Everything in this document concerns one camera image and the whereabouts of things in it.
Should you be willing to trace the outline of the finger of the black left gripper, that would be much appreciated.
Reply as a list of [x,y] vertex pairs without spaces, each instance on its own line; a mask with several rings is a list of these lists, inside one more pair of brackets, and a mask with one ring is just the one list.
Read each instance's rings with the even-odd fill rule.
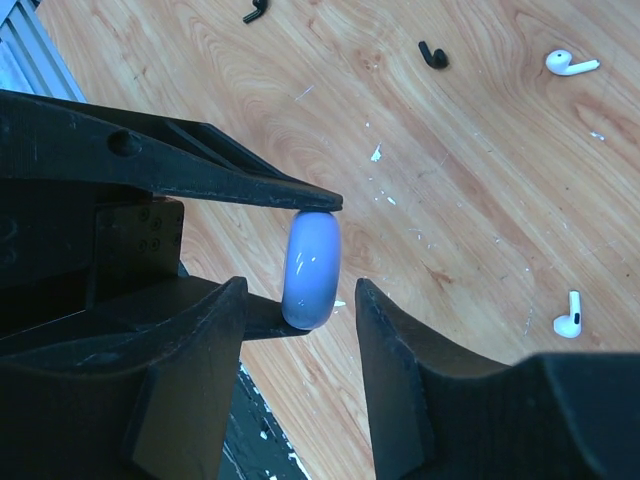
[[249,294],[244,340],[296,337],[309,333],[309,330],[295,328],[285,321],[280,303]]
[[280,209],[343,207],[340,194],[279,171],[211,124],[8,90],[1,176]]

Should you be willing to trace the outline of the purple earbud charging case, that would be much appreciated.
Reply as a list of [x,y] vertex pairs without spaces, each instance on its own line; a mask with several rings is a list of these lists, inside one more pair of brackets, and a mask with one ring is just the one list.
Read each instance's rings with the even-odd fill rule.
[[282,314],[300,330],[324,325],[334,308],[341,265],[337,219],[325,212],[300,212],[292,222],[284,264]]

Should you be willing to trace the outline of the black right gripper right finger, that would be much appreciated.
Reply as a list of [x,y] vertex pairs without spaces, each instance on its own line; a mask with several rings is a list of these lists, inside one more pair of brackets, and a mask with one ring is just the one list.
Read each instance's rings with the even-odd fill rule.
[[635,479],[639,357],[538,353],[508,366],[355,289],[380,479]]

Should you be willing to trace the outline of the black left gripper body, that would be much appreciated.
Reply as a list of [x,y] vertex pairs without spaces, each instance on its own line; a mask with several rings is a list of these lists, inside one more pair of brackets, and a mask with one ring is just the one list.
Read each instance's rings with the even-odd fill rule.
[[134,187],[1,182],[1,336],[105,319],[143,330],[187,311],[182,202]]

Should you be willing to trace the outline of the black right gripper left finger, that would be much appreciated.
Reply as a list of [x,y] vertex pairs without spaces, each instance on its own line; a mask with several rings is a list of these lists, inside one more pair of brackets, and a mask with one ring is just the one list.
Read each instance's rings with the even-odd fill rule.
[[175,278],[1,341],[5,479],[213,479],[246,281]]

